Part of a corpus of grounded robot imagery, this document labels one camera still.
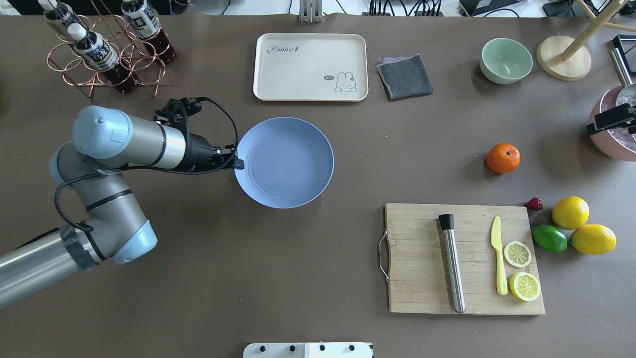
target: bunny drawing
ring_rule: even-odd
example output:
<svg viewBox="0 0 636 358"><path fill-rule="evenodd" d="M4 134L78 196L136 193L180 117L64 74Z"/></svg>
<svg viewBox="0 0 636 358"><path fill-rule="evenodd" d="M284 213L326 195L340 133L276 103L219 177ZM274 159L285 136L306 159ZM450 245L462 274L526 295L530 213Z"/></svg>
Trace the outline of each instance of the bunny drawing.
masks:
<svg viewBox="0 0 636 358"><path fill-rule="evenodd" d="M338 81L336 82L336 88L334 89L336 92L355 92L356 81L354 80L354 74L351 72L340 72L338 73Z"/></svg>

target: lemon slice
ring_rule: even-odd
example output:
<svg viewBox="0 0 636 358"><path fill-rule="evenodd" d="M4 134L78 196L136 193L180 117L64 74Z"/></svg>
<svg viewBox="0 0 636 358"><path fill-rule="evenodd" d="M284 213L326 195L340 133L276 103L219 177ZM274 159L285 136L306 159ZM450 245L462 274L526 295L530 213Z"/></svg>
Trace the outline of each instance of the lemon slice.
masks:
<svg viewBox="0 0 636 358"><path fill-rule="evenodd" d="M510 265L516 268L524 268L532 260L530 249L521 241L510 241L504 247L504 257Z"/></svg>
<svg viewBox="0 0 636 358"><path fill-rule="evenodd" d="M522 301L534 301L541 293L539 280L528 272L517 272L510 278L510 291Z"/></svg>

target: knife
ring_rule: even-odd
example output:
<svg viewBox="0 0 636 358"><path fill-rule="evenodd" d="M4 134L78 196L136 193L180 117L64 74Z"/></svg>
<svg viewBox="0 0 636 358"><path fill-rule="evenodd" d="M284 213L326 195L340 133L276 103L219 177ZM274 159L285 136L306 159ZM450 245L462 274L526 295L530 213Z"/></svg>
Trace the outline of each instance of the knife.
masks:
<svg viewBox="0 0 636 358"><path fill-rule="evenodd" d="M453 214L440 215L439 226L441 226L441 233L446 244L446 266L448 267L448 277L452 288L453 309L457 313L464 313L466 311L466 302L464 301L464 289L459 271L459 255L457 254L457 243L455 242Z"/></svg>
<svg viewBox="0 0 636 358"><path fill-rule="evenodd" d="M490 244L495 248L497 256L497 293L502 296L508 294L508 284L506 283L506 269L504 268L504 255L501 250L501 218L495 217L492 222L490 232Z"/></svg>

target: white bottle cap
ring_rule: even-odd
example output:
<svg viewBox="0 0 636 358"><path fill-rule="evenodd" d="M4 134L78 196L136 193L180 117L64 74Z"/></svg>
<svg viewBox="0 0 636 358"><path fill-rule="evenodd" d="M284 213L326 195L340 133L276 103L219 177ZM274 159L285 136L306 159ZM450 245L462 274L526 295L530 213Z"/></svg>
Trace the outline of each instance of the white bottle cap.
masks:
<svg viewBox="0 0 636 358"><path fill-rule="evenodd" d="M56 0L38 0L42 9L51 11L57 6Z"/></svg>
<svg viewBox="0 0 636 358"><path fill-rule="evenodd" d="M71 24L69 26L69 35L75 40L81 40L86 37L86 29L80 24Z"/></svg>

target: wooden cutting board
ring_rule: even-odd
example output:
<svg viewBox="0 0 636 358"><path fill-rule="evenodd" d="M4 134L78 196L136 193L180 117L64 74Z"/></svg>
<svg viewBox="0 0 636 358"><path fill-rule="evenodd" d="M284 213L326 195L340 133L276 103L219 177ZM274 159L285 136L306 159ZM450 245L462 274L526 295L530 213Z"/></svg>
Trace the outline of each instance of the wooden cutting board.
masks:
<svg viewBox="0 0 636 358"><path fill-rule="evenodd" d="M506 278L527 271L539 278L530 223L524 206L475 206L388 203L385 208L389 244L389 311L451 313L448 270L438 216L451 213L466 312L473 315L544 315L543 292L535 301L500 296L495 288L495 250L490 228L501 217L502 246L521 241L530 248L532 261L516 268L504 261Z"/></svg>

